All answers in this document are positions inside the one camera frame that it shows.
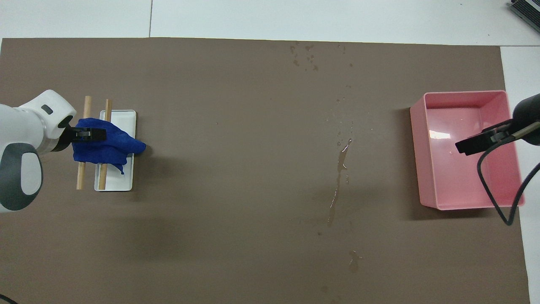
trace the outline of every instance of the pink container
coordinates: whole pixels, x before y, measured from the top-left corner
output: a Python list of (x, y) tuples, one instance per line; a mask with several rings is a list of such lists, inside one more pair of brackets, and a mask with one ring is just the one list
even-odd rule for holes
[[(510, 119), (506, 92), (426, 93), (410, 108), (410, 118), (420, 203), (439, 210), (493, 207), (476, 172), (482, 153), (465, 156), (455, 143)], [(521, 184), (514, 143), (489, 154), (482, 173), (497, 203), (511, 206)]]

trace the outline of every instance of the wooden dowel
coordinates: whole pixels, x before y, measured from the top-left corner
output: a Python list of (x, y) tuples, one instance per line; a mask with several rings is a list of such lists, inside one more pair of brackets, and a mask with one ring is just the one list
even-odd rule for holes
[[(84, 96), (84, 110), (83, 110), (83, 118), (90, 117), (90, 109), (92, 107), (92, 97), (91, 96)], [(79, 162), (79, 168), (77, 170), (77, 190), (83, 189), (83, 182), (84, 182), (84, 170), (86, 168), (85, 162)]]
[[(112, 112), (112, 100), (105, 100), (105, 120), (111, 121), (111, 112)], [(98, 190), (105, 190), (105, 184), (107, 182), (107, 164), (102, 163), (99, 165), (99, 183)]]

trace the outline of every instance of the cable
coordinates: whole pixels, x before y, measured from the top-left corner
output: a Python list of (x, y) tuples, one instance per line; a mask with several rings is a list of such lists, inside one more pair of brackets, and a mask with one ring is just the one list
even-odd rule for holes
[(501, 140), (500, 142), (494, 144), (493, 146), (489, 147), (489, 149), (487, 149), (484, 152), (484, 154), (482, 154), (482, 156), (480, 156), (480, 158), (478, 159), (478, 164), (476, 165), (476, 170), (478, 171), (478, 176), (480, 177), (480, 181), (482, 182), (482, 185), (484, 186), (485, 192), (488, 194), (489, 199), (491, 200), (491, 203), (493, 204), (493, 206), (497, 210), (497, 213), (499, 213), (499, 216), (501, 217), (501, 219), (503, 220), (503, 222), (507, 226), (512, 225), (512, 223), (514, 222), (514, 216), (516, 215), (517, 204), (519, 203), (519, 200), (521, 199), (521, 196), (523, 195), (523, 192), (525, 191), (525, 187), (527, 187), (527, 185), (532, 180), (534, 175), (540, 170), (540, 163), (538, 163), (534, 167), (534, 169), (527, 175), (525, 180), (523, 180), (523, 183), (519, 187), (519, 189), (518, 189), (518, 191), (516, 193), (516, 196), (514, 197), (514, 201), (512, 202), (512, 207), (510, 208), (510, 214), (509, 214), (508, 219), (507, 219), (504, 216), (501, 208), (497, 204), (497, 201), (495, 201), (495, 198), (493, 197), (493, 194), (491, 194), (491, 191), (489, 190), (488, 184), (485, 182), (484, 176), (482, 174), (482, 161), (484, 160), (484, 158), (486, 156), (488, 156), (488, 154), (493, 152), (498, 147), (500, 147), (500, 146), (502, 146), (504, 144), (507, 144), (507, 143), (511, 143), (513, 141), (516, 141), (516, 140), (517, 140), (517, 138), (512, 135), (512, 136), (509, 136), (509, 137)]
[(0, 300), (4, 300), (9, 304), (17, 304), (17, 302), (15, 302), (14, 300), (8, 298), (7, 296), (5, 296), (3, 294), (0, 294)]

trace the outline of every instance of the brown mat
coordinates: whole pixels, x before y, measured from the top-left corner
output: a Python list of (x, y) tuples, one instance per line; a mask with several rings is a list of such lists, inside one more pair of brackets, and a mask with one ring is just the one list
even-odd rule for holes
[(34, 203), (0, 215), (21, 303), (529, 302), (519, 220), (421, 206), (416, 182), (408, 108), (504, 89), (498, 47), (4, 39), (1, 102), (45, 89), (77, 119), (84, 95), (134, 109), (149, 148), (128, 193), (43, 157)]

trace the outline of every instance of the white plastic tray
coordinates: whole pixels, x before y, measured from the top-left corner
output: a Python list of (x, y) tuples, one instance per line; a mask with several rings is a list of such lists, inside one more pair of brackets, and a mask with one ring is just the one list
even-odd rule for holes
[[(105, 111), (99, 113), (99, 118), (105, 118)], [(120, 130), (125, 131), (135, 138), (135, 126), (137, 122), (137, 112), (134, 110), (112, 110), (111, 123)], [(96, 165), (96, 175), (94, 178), (95, 191), (129, 191), (133, 186), (133, 154), (127, 156), (127, 164), (124, 165), (124, 175), (116, 167), (107, 166), (107, 181), (105, 190), (98, 190), (99, 185), (99, 165)]]

